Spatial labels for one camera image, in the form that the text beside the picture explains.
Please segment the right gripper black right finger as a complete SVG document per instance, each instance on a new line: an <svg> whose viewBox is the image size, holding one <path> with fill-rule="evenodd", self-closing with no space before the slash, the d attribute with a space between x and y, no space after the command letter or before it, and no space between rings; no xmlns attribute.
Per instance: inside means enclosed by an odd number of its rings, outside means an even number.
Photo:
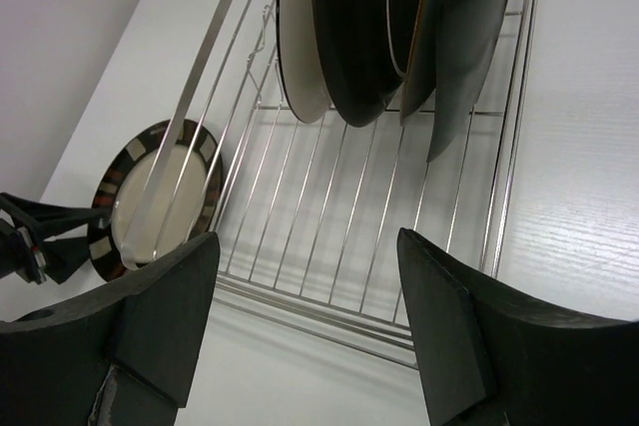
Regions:
<svg viewBox="0 0 639 426"><path fill-rule="evenodd" d="M538 299L402 228L400 283L433 425L634 425L638 325Z"/></svg>

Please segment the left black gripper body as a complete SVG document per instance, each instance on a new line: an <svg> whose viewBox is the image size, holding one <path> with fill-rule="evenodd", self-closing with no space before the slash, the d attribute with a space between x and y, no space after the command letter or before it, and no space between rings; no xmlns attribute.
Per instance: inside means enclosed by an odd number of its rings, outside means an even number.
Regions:
<svg viewBox="0 0 639 426"><path fill-rule="evenodd" d="M40 229L32 219L18 220L18 225L1 219L1 278L16 273L27 283L46 281L47 259Z"/></svg>

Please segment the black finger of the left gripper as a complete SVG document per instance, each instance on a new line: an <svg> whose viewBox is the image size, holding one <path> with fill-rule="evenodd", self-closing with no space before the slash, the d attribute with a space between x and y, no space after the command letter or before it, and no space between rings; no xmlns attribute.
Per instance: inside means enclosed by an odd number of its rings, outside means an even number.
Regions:
<svg viewBox="0 0 639 426"><path fill-rule="evenodd" d="M1 209L13 220L17 227L24 226L40 236L54 236L75 229L84 224L99 226L108 220L105 208L69 208L41 204L1 194Z"/></svg>
<svg viewBox="0 0 639 426"><path fill-rule="evenodd" d="M88 242L84 236L44 240L41 250L45 257L45 266L42 268L39 283L51 278L62 284L89 259Z"/></svg>

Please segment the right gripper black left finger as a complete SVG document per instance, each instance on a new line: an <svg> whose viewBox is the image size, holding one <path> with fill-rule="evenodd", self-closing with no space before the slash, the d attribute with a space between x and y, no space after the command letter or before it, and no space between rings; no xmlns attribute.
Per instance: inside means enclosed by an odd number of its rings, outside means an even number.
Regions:
<svg viewBox="0 0 639 426"><path fill-rule="evenodd" d="M1 324L4 425L172 425L187 405L221 247L202 234Z"/></svg>

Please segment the cream plate checkered rim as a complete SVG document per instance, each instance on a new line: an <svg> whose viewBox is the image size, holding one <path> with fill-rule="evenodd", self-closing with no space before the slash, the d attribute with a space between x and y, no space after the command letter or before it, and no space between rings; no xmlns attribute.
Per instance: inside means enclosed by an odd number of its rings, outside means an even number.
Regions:
<svg viewBox="0 0 639 426"><path fill-rule="evenodd" d="M154 124L131 139L101 178L92 206L111 214L106 226L87 229L90 260L106 281L129 271L120 245L138 205L151 166L169 127ZM218 144L206 127L185 120L154 196L144 232L133 247L137 267L209 229L224 185Z"/></svg>

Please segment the grey deer round plate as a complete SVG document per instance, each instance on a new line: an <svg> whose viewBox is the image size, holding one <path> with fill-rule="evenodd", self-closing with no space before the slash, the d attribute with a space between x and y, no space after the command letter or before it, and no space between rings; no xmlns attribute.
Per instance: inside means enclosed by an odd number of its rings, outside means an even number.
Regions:
<svg viewBox="0 0 639 426"><path fill-rule="evenodd" d="M402 126L435 89L436 30L442 0L419 0L400 99Z"/></svg>

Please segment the cream plate with tree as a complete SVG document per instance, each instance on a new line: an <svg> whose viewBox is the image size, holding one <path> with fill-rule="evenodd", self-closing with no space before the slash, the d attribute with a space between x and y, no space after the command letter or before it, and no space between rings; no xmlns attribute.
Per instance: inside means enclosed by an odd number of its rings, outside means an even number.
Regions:
<svg viewBox="0 0 639 426"><path fill-rule="evenodd" d="M310 124L329 109L316 38L313 0L277 0L277 44L284 92L294 115Z"/></svg>

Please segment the dark floral rectangular plate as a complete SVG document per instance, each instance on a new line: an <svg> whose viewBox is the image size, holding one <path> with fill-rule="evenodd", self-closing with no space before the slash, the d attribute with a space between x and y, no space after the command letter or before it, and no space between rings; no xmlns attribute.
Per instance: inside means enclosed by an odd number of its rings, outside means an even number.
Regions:
<svg viewBox="0 0 639 426"><path fill-rule="evenodd" d="M435 109L429 162L451 144L479 99L507 2L442 0L436 31Z"/></svg>

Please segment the metal rimmed round plate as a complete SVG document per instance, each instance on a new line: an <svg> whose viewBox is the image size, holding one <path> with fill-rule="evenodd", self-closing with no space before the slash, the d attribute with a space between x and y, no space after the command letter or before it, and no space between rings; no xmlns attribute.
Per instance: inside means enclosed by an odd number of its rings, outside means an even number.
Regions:
<svg viewBox="0 0 639 426"><path fill-rule="evenodd" d="M321 71L353 127L372 123L405 75L419 0L313 0Z"/></svg>

